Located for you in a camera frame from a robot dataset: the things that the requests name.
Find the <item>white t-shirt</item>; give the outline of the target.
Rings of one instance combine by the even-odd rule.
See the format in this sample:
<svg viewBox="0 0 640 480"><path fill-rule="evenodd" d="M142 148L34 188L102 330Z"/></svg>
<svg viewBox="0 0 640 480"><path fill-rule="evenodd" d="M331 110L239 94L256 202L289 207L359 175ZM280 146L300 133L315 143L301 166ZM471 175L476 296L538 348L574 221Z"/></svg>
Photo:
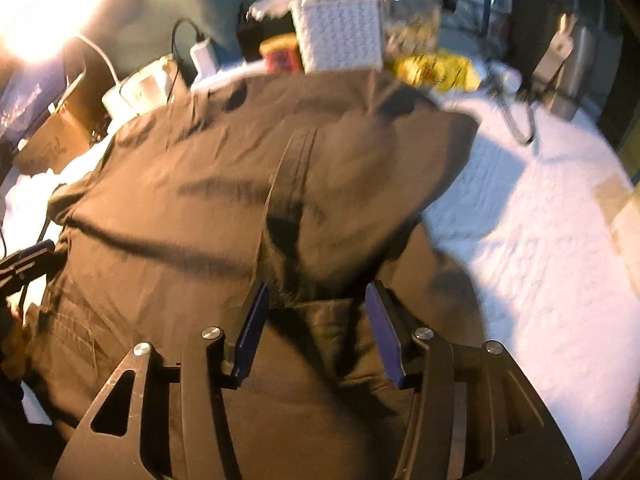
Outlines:
<svg viewBox="0 0 640 480"><path fill-rule="evenodd" d="M17 177L16 183L4 194L1 232L6 242L6 253L11 255L37 243L46 221L47 206L52 193L64 184L72 184L91 172L104 155L112 136L74 160L60 173L48 170L33 177Z"/></svg>

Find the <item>dark grey t-shirt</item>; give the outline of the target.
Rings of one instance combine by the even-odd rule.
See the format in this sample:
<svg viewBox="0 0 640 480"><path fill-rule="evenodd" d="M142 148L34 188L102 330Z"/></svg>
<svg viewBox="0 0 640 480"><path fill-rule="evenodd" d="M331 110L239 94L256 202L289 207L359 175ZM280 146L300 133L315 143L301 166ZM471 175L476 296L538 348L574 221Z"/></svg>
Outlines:
<svg viewBox="0 0 640 480"><path fill-rule="evenodd" d="M135 344L177 362L263 278L255 364L224 397L242 475L390 478L410 396L384 375L364 293L381 281L480 343L471 280L422 222L477 128L379 72L248 78L128 122L48 203L67 258L29 313L27 382L54 428L70 440Z"/></svg>

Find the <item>white perforated plastic basket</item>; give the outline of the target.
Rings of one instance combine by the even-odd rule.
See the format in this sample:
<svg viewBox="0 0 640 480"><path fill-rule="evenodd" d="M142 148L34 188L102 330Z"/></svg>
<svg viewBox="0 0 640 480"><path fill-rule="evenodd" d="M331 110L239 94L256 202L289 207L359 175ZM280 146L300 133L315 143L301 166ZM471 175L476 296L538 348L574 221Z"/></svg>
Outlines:
<svg viewBox="0 0 640 480"><path fill-rule="evenodd" d="M304 71L380 70L378 0L319 0L291 9Z"/></svg>

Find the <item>yellow crumpled wrapper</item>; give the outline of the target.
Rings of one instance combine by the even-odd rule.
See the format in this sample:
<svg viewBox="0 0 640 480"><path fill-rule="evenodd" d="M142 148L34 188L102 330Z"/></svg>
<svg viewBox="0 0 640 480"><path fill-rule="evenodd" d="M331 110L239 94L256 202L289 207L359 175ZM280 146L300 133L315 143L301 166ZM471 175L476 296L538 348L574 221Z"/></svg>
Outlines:
<svg viewBox="0 0 640 480"><path fill-rule="evenodd" d="M473 92L482 83L469 58L446 49L402 58L394 63L393 72L410 86L428 87L442 93Z"/></svg>

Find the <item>white cartoon mug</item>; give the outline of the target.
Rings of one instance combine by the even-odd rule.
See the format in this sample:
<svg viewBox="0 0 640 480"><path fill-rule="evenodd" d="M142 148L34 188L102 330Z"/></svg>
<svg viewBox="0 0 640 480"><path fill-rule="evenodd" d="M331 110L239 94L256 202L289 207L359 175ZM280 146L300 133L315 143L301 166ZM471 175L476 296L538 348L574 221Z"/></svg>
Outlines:
<svg viewBox="0 0 640 480"><path fill-rule="evenodd" d="M168 54L131 74L118 93L134 114L143 115L188 91L177 60Z"/></svg>

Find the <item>cardboard box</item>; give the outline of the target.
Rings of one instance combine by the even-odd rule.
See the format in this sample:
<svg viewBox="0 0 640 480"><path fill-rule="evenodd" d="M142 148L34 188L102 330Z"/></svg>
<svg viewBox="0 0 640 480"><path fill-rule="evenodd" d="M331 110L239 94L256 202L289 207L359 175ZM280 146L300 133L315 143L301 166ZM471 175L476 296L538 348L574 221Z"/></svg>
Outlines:
<svg viewBox="0 0 640 480"><path fill-rule="evenodd" d="M21 174L55 174L105 136L111 121L102 98L114 86L109 72L86 68L55 104L53 112L14 156Z"/></svg>

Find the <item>red and yellow can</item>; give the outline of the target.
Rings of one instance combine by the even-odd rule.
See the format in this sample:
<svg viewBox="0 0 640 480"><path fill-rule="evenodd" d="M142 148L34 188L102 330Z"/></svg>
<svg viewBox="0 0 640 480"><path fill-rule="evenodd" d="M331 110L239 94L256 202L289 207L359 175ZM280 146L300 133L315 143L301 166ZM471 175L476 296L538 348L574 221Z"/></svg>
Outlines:
<svg viewBox="0 0 640 480"><path fill-rule="evenodd" d="M301 73L304 70L297 36L292 32L264 40L259 45L259 54L270 74Z"/></svg>

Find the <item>white tissue paper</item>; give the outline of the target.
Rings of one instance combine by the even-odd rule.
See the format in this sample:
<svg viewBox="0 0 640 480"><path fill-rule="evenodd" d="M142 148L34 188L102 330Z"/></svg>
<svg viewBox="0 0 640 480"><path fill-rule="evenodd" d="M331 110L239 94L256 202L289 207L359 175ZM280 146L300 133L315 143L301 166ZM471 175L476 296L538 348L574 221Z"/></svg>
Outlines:
<svg viewBox="0 0 640 480"><path fill-rule="evenodd" d="M297 0L256 0L247 11L247 15L256 21L265 18L282 18Z"/></svg>

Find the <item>glass jar white lid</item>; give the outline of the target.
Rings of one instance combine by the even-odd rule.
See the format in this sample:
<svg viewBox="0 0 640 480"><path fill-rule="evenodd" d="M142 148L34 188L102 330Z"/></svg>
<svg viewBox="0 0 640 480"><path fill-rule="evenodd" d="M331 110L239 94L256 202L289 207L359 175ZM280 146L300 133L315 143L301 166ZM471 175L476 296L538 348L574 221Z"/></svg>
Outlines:
<svg viewBox="0 0 640 480"><path fill-rule="evenodd" d="M396 61L434 52L439 43L440 0L380 0L384 58Z"/></svg>

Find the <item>tablet in plastic bag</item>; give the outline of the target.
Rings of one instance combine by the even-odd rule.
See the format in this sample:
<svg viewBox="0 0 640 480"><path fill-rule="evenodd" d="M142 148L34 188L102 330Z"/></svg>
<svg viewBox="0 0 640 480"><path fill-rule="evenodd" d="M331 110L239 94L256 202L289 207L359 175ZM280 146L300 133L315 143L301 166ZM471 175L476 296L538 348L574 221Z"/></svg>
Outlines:
<svg viewBox="0 0 640 480"><path fill-rule="evenodd" d="M85 69L81 54L64 52L18 68L1 91L1 141L16 150L29 139Z"/></svg>

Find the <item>white usb charger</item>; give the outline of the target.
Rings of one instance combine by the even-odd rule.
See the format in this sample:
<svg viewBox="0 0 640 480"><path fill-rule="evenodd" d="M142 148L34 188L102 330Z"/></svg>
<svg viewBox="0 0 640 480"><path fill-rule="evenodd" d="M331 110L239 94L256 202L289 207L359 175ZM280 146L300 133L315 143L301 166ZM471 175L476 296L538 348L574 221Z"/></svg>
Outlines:
<svg viewBox="0 0 640 480"><path fill-rule="evenodd" d="M213 76L218 72L219 64L213 40L205 38L190 49L190 57L196 69L198 79Z"/></svg>

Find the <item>stainless steel tumbler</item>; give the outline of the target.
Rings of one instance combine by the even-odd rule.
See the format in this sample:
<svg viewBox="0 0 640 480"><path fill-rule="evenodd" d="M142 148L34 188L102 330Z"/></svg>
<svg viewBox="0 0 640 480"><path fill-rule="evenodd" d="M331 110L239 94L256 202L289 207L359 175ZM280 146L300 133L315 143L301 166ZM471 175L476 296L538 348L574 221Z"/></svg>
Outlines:
<svg viewBox="0 0 640 480"><path fill-rule="evenodd" d="M533 71L532 90L552 115L575 117L597 58L597 37L577 13L558 19L547 50Z"/></svg>

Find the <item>white desk lamp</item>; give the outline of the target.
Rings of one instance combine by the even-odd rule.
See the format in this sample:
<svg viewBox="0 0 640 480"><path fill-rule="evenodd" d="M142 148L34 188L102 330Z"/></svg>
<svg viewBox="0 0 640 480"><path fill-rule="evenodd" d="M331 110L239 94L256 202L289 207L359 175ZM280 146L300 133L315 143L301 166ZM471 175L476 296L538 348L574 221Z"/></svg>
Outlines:
<svg viewBox="0 0 640 480"><path fill-rule="evenodd" d="M119 81L114 63L90 37L107 1L1 0L1 91L18 68L49 61L74 42L94 52Z"/></svg>

